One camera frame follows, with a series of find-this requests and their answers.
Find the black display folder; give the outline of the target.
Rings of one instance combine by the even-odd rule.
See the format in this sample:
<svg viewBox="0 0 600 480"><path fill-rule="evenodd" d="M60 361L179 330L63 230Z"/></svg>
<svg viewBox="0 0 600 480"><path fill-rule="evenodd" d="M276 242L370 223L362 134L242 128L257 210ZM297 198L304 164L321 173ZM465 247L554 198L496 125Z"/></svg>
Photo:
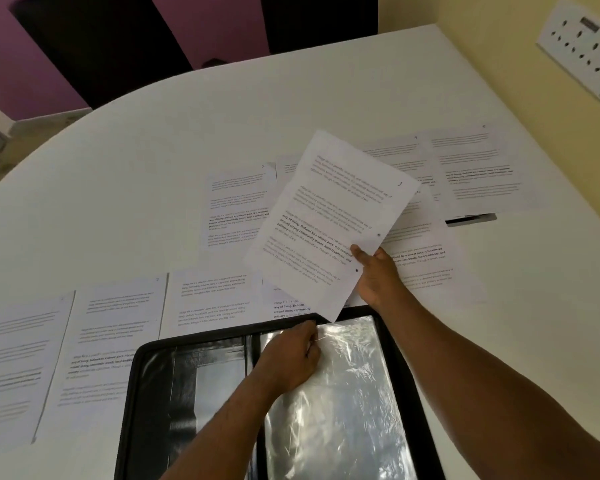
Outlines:
<svg viewBox="0 0 600 480"><path fill-rule="evenodd" d="M411 371L382 319L369 307L344 309L336 322L371 315L416 469L417 480L446 480ZM136 352L114 480L158 480L208 423L282 330L319 315L288 317L154 341ZM246 480L268 480L264 425Z"/></svg>

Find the white wall socket panel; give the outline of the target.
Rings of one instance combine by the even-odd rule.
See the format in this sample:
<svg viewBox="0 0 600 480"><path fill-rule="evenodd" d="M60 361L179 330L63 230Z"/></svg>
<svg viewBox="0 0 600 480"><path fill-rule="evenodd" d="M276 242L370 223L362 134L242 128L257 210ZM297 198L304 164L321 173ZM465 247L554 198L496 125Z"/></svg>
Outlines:
<svg viewBox="0 0 600 480"><path fill-rule="evenodd" d="M536 46L600 101L599 15L572 0L558 0Z"/></svg>

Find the clear plastic sleeve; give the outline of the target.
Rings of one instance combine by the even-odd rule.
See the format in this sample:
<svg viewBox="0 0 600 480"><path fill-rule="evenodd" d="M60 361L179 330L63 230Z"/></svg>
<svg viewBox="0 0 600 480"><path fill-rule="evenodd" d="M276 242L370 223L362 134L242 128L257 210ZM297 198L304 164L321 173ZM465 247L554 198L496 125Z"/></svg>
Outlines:
<svg viewBox="0 0 600 480"><path fill-rule="evenodd" d="M268 480L417 480L372 316L317 331L316 371L265 418Z"/></svg>

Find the person's left forearm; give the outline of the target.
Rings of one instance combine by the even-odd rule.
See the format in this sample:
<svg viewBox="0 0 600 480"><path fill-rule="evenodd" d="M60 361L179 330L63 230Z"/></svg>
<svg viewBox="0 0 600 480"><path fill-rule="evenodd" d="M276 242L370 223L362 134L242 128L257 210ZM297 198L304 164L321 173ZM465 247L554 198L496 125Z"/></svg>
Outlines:
<svg viewBox="0 0 600 480"><path fill-rule="evenodd" d="M252 372L160 480L245 480L266 414L280 395L305 380Z"/></svg>

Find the person's right forearm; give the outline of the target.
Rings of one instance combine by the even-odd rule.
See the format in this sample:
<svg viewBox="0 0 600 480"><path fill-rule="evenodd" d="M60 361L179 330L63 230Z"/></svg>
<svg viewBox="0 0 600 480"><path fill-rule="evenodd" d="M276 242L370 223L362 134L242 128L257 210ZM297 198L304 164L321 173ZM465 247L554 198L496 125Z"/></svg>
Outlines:
<svg viewBox="0 0 600 480"><path fill-rule="evenodd" d="M405 289L368 302L481 480L600 480L600 441L542 388L446 326Z"/></svg>

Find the spread of printed paper sheets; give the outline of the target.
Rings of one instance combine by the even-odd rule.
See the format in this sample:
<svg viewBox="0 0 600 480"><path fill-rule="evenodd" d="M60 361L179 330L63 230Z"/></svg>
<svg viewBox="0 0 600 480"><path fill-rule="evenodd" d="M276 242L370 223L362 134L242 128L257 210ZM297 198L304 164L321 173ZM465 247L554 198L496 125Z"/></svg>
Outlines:
<svg viewBox="0 0 600 480"><path fill-rule="evenodd" d="M483 217L536 204L503 128L433 130L363 145L422 184L382 246L426 305L486 299L443 217ZM299 156L209 181L203 250L228 265L77 290L0 311L0 451L30 444L52 421L81 427L121 419L136 350L177 337L311 313L309 306L242 266L248 240L288 184Z"/></svg>

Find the black chair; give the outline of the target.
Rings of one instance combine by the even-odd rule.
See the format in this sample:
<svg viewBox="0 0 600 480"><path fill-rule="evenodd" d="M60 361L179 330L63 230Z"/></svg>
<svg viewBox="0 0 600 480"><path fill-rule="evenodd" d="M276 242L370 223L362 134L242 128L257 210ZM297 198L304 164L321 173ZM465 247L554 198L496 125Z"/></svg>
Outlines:
<svg viewBox="0 0 600 480"><path fill-rule="evenodd" d="M378 33L378 0L260 0L272 55Z"/></svg>
<svg viewBox="0 0 600 480"><path fill-rule="evenodd" d="M9 11L92 109L193 70L152 0L15 0Z"/></svg>

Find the white printed page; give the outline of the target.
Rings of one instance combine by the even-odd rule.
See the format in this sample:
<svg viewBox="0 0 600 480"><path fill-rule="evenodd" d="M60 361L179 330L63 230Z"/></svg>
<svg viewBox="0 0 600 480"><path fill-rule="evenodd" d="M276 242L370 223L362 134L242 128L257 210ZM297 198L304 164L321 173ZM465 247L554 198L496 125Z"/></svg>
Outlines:
<svg viewBox="0 0 600 480"><path fill-rule="evenodd" d="M373 255L419 187L407 173L318 130L244 264L334 322L362 273L351 246Z"/></svg>

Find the black flat rectangular object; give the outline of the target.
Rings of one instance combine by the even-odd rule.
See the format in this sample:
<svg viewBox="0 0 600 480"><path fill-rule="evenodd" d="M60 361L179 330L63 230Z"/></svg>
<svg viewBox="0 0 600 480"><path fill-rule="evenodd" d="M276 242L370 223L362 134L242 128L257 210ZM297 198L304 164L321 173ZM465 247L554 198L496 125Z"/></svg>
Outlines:
<svg viewBox="0 0 600 480"><path fill-rule="evenodd" d="M497 215L494 213L490 213L490 214L480 214L480 215L456 217L454 219L448 219L445 222L448 227L456 227L456 226L472 225L472 224L477 224L477 223L486 223L486 222L495 221L495 220L497 220Z"/></svg>

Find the person's left hand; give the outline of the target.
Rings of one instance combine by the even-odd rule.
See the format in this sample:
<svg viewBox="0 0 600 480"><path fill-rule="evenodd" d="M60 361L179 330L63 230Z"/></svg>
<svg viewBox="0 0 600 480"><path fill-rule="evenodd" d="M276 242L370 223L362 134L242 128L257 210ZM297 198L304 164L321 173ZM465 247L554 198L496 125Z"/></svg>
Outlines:
<svg viewBox="0 0 600 480"><path fill-rule="evenodd" d="M273 337L261 352L250 374L273 399L305 383L317 370L305 355L309 343L318 340L315 321L305 321Z"/></svg>

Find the person's right hand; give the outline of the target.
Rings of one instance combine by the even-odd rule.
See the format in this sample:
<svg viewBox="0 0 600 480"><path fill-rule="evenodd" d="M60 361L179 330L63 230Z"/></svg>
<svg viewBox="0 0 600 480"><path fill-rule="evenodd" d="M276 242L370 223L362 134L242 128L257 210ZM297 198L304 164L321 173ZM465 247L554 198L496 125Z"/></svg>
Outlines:
<svg viewBox="0 0 600 480"><path fill-rule="evenodd" d="M417 301L401 281L392 257L382 247L373 256L376 264L361 268L357 293L382 317L406 313Z"/></svg>

